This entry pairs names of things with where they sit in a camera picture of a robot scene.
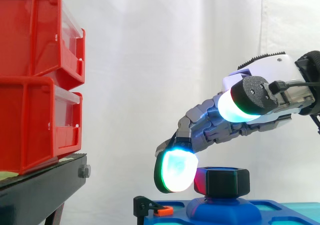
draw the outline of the red plastic bin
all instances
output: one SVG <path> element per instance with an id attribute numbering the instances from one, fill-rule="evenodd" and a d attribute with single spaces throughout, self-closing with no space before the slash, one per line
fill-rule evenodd
<path id="1" fill-rule="evenodd" d="M 82 95 L 49 77 L 0 76 L 0 171 L 25 174 L 81 149 Z"/>
<path id="2" fill-rule="evenodd" d="M 47 76 L 70 90 L 85 82 L 85 31 L 62 0 L 0 0 L 0 76 Z"/>

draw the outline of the orange clip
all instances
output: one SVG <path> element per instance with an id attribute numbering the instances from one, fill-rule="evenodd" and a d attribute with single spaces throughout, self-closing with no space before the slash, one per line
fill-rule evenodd
<path id="1" fill-rule="evenodd" d="M 157 217 L 170 216 L 174 214 L 174 208 L 172 206 L 164 206 L 165 209 L 155 210 L 153 215 Z"/>

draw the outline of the black shelf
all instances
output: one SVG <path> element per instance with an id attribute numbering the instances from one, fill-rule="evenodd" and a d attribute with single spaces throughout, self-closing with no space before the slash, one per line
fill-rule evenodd
<path id="1" fill-rule="evenodd" d="M 64 202 L 86 183 L 82 176 L 86 154 L 36 172 L 0 181 L 0 224 L 57 225 Z"/>

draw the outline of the black cap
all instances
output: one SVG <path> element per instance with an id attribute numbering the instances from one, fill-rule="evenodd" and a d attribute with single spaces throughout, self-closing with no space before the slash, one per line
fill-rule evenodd
<path id="1" fill-rule="evenodd" d="M 231 88 L 231 97 L 236 106 L 246 114 L 264 115 L 278 107 L 276 100 L 270 99 L 261 76 L 247 76 Z"/>

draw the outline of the white backdrop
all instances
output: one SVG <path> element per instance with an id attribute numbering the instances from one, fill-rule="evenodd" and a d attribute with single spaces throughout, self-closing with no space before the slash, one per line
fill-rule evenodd
<path id="1" fill-rule="evenodd" d="M 65 204 L 62 225 L 131 225 L 133 197 L 161 194 L 156 147 L 222 78 L 264 52 L 319 50 L 319 0 L 64 0 L 86 30 L 83 153 L 92 174 Z M 200 166 L 246 168 L 247 198 L 320 201 L 320 137 L 308 117 L 198 154 Z"/>

